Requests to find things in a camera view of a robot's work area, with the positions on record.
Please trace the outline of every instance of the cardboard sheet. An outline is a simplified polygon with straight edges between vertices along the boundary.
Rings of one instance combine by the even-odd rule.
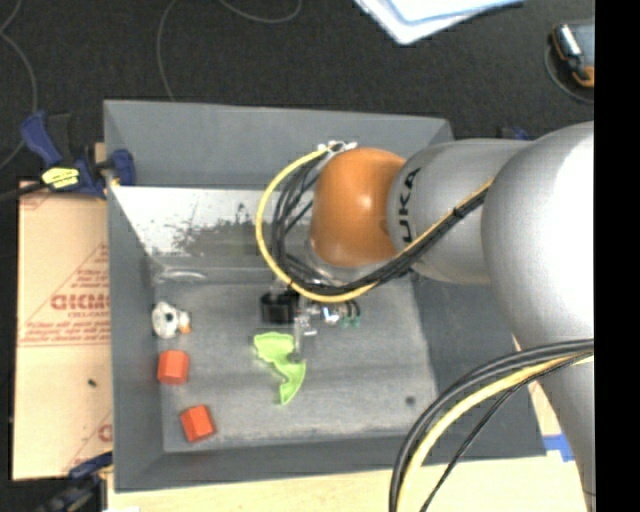
[[[407,510],[419,510],[444,465],[421,469],[408,496]],[[139,512],[384,512],[388,510],[390,471],[209,485],[117,493],[109,487],[110,510]],[[439,511],[586,512],[575,463],[557,453],[546,457],[463,462],[433,502]]]
[[[14,479],[111,449],[106,203],[48,191],[19,207]]]

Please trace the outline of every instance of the orange block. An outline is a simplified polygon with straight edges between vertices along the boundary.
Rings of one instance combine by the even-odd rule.
[[[189,355],[182,350],[165,350],[158,360],[158,380],[163,384],[184,384],[189,373]]]
[[[200,441],[216,432],[206,405],[196,405],[180,415],[182,428],[190,443]]]

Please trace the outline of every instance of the green plastic object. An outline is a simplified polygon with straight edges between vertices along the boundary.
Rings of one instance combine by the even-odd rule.
[[[253,344],[258,351],[258,357],[272,364],[276,371],[284,377],[280,384],[280,403],[289,403],[302,387],[307,364],[304,361],[292,362],[289,356],[295,350],[293,336],[279,332],[257,334],[253,337]]]

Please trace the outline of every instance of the black carpet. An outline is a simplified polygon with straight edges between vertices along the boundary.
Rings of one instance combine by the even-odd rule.
[[[265,17],[297,0],[234,0]],[[589,17],[594,0],[526,0],[409,47],[391,38],[351,0],[302,0],[284,24],[248,21],[215,0],[180,0],[167,17],[162,56],[179,101],[290,106],[443,117],[456,138],[495,137],[520,128],[538,137],[594,119],[547,76],[551,26]],[[71,143],[102,137],[105,98],[164,99],[156,35],[170,0],[24,0],[4,33],[24,51],[37,80],[37,106],[72,114]],[[0,2],[0,26],[14,1]],[[29,74],[0,39],[0,162],[20,141],[30,113]],[[0,192],[40,161],[22,150],[0,170]],[[16,214],[0,205],[0,512],[28,511],[65,483],[9,483],[16,293]]]

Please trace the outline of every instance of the white object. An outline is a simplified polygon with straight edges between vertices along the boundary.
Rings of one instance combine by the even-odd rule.
[[[154,332],[161,338],[173,338],[178,332],[191,331],[191,318],[186,311],[180,311],[166,302],[158,302],[151,313]]]
[[[524,0],[387,0],[401,20],[417,23],[435,18],[521,3]]]
[[[480,12],[447,16],[421,23],[407,23],[387,0],[355,0],[355,2],[364,12],[375,19],[398,44],[403,45],[433,35]]]

